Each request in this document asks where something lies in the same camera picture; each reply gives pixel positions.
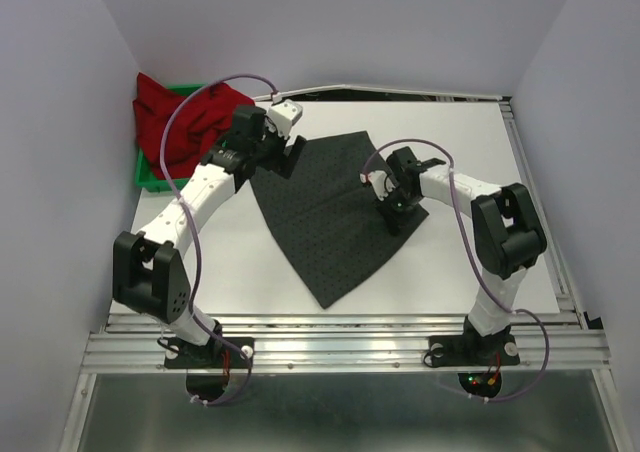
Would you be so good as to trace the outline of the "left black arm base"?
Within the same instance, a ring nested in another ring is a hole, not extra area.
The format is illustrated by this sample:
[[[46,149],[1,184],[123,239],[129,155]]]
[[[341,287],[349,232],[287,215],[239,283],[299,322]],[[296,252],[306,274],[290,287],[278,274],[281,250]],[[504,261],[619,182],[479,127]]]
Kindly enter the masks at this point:
[[[203,346],[193,345],[178,337],[159,338],[156,343],[165,353],[164,367],[169,370],[247,370],[252,361],[252,358],[244,359],[233,348],[212,339]]]

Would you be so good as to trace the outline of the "dark grey dotted skirt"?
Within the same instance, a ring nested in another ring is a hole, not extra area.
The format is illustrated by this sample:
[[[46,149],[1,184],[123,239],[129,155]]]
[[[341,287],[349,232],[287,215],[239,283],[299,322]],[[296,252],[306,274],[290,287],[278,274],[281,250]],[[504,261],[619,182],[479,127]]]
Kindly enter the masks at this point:
[[[359,178],[384,160],[365,131],[309,141],[288,179],[263,169],[251,187],[277,245],[318,304],[327,309],[383,267],[428,216],[418,206],[389,232],[377,198]]]

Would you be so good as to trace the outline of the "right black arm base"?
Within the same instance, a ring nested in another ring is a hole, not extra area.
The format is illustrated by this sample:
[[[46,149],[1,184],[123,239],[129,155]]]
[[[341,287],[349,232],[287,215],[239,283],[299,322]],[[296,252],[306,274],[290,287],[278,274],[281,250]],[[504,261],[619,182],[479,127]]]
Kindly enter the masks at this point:
[[[514,337],[509,334],[487,337],[436,335],[430,336],[428,342],[422,362],[430,368],[471,369],[491,365],[516,366],[521,363],[517,348],[512,352],[507,351],[508,344],[515,344]]]

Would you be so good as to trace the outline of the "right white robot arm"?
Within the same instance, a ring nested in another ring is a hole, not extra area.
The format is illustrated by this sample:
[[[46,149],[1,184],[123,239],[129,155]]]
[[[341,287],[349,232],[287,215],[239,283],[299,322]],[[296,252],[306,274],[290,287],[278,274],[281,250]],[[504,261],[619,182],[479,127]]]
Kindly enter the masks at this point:
[[[467,315],[470,332],[460,338],[463,356],[482,362],[496,350],[527,271],[547,249],[547,238],[526,186],[499,186],[457,173],[453,159],[419,160],[409,147],[393,151],[384,170],[365,171],[361,182],[373,188],[377,210],[397,235],[424,199],[454,211],[479,291]]]

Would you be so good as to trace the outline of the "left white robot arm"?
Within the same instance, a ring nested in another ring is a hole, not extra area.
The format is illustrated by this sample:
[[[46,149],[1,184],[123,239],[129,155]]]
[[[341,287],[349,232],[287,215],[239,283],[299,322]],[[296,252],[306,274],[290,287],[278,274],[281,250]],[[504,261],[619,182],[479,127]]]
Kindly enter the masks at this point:
[[[166,326],[188,343],[199,365],[215,364],[223,343],[215,320],[194,304],[196,283],[183,257],[200,248],[200,230],[257,169],[291,177],[306,144],[290,136],[302,115],[302,106],[291,100],[268,109],[237,107],[230,129],[204,154],[178,196],[139,231],[123,232],[114,241],[114,301]]]

